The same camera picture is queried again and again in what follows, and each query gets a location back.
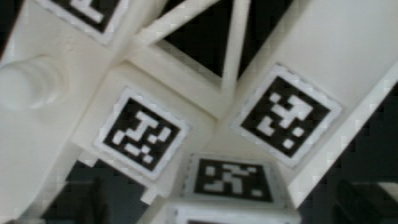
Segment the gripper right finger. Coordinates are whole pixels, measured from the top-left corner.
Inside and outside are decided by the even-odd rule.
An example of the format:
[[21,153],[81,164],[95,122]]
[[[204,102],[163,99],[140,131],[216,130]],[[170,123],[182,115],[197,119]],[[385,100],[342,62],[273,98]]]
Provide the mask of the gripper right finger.
[[398,183],[337,183],[333,224],[398,224]]

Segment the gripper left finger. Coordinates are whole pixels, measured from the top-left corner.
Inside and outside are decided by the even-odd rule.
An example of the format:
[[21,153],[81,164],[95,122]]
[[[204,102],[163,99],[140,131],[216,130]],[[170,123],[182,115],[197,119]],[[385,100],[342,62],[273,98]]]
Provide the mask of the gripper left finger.
[[102,181],[70,181],[40,215],[46,224],[109,224]]

